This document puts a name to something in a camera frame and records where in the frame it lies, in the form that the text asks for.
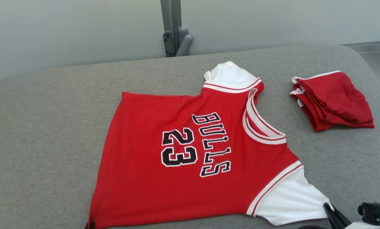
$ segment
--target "gray cushion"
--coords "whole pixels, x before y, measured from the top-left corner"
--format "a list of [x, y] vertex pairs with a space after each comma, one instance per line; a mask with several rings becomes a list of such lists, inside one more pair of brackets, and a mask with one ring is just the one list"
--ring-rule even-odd
[[[196, 95], [203, 74], [228, 60], [262, 78], [261, 116], [286, 133], [308, 181], [341, 212], [358, 221], [359, 204], [380, 202], [380, 82], [353, 50], [306, 45], [52, 68], [0, 80], [0, 228], [83, 228], [121, 91]], [[375, 129], [315, 133], [289, 97], [293, 76], [335, 70], [365, 95]], [[271, 227], [261, 218], [231, 215], [139, 228]]]

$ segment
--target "jersey neckline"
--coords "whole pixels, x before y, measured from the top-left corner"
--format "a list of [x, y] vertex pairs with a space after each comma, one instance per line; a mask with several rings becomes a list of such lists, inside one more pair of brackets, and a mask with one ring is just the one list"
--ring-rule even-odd
[[[275, 129], [259, 115], [254, 103], [254, 97], [257, 91], [258, 90], [254, 88], [249, 92], [247, 107], [242, 116], [242, 125], [244, 126], [245, 132], [255, 141], [264, 144], [278, 145], [286, 143], [286, 134]], [[255, 131], [251, 122], [266, 136]]]

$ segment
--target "white shoulder trim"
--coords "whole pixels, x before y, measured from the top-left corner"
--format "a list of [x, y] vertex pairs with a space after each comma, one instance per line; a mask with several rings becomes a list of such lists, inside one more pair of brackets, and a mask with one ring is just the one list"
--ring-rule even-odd
[[204, 74], [204, 87], [229, 93], [245, 92], [256, 86], [259, 78], [240, 68], [232, 61], [218, 64]]
[[[277, 145], [286, 143], [286, 134], [278, 131], [269, 123], [267, 123], [256, 110], [254, 97], [257, 93], [257, 89], [254, 88], [249, 92], [247, 108], [242, 116], [242, 125], [244, 130], [252, 139], [257, 142], [261, 142], [269, 145]], [[250, 122], [253, 122], [259, 130], [265, 133], [267, 136], [261, 135], [252, 128]]]
[[275, 226], [324, 219], [327, 218], [324, 203], [331, 206], [329, 199], [307, 182], [302, 166], [261, 198], [253, 216], [264, 217]]
[[297, 83], [297, 79], [308, 80], [308, 79], [312, 79], [312, 78], [316, 78], [316, 77], [320, 77], [320, 76], [324, 76], [324, 75], [329, 75], [329, 74], [333, 74], [333, 73], [340, 73], [340, 72], [341, 72], [341, 71], [332, 71], [332, 72], [329, 72], [329, 73], [317, 74], [317, 75], [312, 76], [312, 77], [307, 78], [307, 79], [305, 79], [305, 78], [300, 78], [300, 77], [293, 77], [293, 78], [292, 78], [292, 82], [293, 82], [294, 84], [296, 84], [296, 83]]

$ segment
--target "basketball jersey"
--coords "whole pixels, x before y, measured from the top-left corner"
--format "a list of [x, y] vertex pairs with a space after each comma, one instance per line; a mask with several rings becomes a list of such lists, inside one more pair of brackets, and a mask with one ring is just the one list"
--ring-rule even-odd
[[286, 135], [256, 109], [260, 78], [232, 62], [198, 96], [123, 92], [105, 141], [89, 225], [243, 213], [274, 225], [326, 218]]

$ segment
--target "white wall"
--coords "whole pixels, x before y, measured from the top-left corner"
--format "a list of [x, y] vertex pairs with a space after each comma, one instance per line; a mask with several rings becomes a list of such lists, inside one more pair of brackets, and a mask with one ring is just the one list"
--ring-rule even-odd
[[380, 0], [181, 0], [190, 54], [380, 41]]
[[164, 57], [158, 0], [0, 0], [0, 78]]

